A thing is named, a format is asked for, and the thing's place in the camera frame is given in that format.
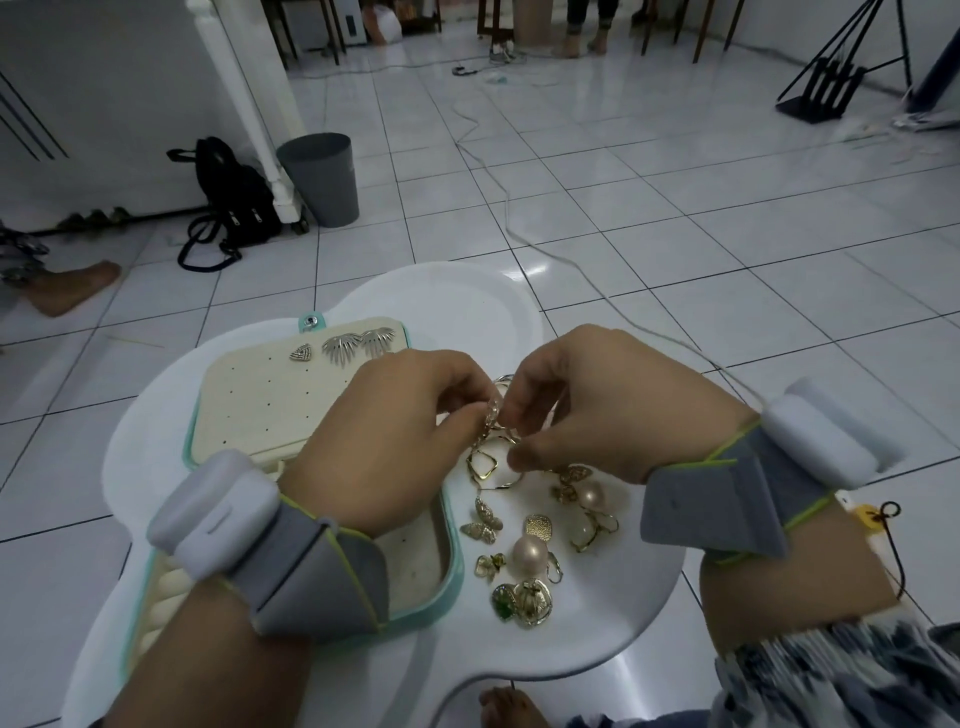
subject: bare foot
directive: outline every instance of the bare foot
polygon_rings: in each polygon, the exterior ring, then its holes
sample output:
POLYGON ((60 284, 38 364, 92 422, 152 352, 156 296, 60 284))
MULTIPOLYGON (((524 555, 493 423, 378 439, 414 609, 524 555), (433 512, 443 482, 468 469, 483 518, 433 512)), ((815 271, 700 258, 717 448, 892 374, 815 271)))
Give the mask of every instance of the bare foot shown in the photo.
POLYGON ((550 728, 537 706, 524 691, 493 688, 480 694, 483 728, 550 728))
POLYGON ((589 50, 595 56, 607 55, 607 34, 604 31, 597 31, 597 35, 587 44, 589 50))
POLYGON ((566 36, 563 44, 553 49, 553 55, 559 59, 580 58, 580 36, 566 36))
POLYGON ((44 271, 31 279, 21 291, 37 311, 55 318, 99 293, 119 276, 119 265, 101 260, 79 271, 44 271))

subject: patterned clothing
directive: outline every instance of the patterned clothing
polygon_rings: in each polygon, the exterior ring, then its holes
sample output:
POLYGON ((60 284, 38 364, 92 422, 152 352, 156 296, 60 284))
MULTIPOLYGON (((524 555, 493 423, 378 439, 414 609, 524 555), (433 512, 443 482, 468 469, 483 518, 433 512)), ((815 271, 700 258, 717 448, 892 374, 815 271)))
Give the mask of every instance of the patterned clothing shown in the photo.
POLYGON ((904 609, 717 658, 711 711, 567 728, 960 728, 960 661, 904 609))

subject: metal stand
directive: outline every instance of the metal stand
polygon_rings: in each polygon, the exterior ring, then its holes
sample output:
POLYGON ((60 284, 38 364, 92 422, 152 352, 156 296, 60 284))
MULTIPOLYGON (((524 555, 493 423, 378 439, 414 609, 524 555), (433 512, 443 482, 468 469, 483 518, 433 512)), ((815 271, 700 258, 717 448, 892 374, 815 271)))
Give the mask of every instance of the metal stand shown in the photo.
POLYGON ((910 70, 910 49, 907 44, 906 27, 903 24, 903 0, 897 3, 897 20, 900 24, 900 55, 872 68, 853 65, 853 58, 863 43, 870 27, 874 24, 876 14, 883 5, 883 0, 865 0, 856 9, 853 15, 841 26, 820 52, 808 63, 797 77, 777 97, 777 111, 801 119, 807 124, 819 124, 830 119, 839 119, 847 110, 853 94, 863 82, 864 77, 871 71, 903 61, 903 75, 907 88, 913 86, 913 76, 910 70), (847 41, 860 26, 860 33, 853 42, 849 53, 845 53, 847 41), (804 93, 787 101, 782 101, 787 92, 799 81, 804 74, 810 71, 810 78, 804 88, 804 93))

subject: backpack strap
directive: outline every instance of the backpack strap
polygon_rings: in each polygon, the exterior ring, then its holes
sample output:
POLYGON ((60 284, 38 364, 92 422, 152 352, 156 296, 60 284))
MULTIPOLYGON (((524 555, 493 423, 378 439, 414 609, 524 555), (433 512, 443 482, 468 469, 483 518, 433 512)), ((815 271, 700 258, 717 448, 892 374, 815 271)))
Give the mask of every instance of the backpack strap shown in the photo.
POLYGON ((222 271, 229 265, 233 265, 237 260, 240 260, 243 256, 240 254, 240 251, 229 245, 228 238, 220 243, 220 250, 223 251, 227 257, 216 265, 204 267, 201 265, 189 265, 186 262, 187 256, 190 255, 190 249, 198 243, 200 245, 212 243, 222 226, 222 223, 217 219, 216 215, 201 215, 191 222, 186 229, 187 241, 183 244, 183 247, 180 249, 180 254, 177 256, 178 265, 183 270, 193 271, 194 273, 216 273, 217 271, 222 271))

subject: wooden table leg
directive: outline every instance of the wooden table leg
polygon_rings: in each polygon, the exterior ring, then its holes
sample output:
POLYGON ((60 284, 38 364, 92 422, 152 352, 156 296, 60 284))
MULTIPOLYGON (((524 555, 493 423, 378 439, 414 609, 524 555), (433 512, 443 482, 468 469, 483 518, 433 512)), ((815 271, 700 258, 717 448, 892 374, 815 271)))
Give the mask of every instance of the wooden table leg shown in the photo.
POLYGON ((707 0, 707 9, 704 11, 704 21, 700 25, 700 34, 697 36, 697 50, 693 52, 693 62, 700 60, 700 51, 703 50, 704 41, 707 40, 707 29, 710 25, 710 17, 713 15, 713 6, 716 0, 707 0))
POLYGON ((680 33, 684 29, 684 23, 686 22, 686 9, 690 7, 690 0, 684 0, 680 5, 680 13, 676 18, 676 27, 673 29, 673 44, 677 45, 677 42, 680 40, 680 33))
POLYGON ((740 22, 740 11, 743 10, 744 0, 737 0, 736 10, 733 11, 733 20, 730 22, 730 29, 727 31, 727 42, 723 44, 724 52, 730 48, 730 43, 733 40, 733 34, 736 32, 736 24, 740 22))

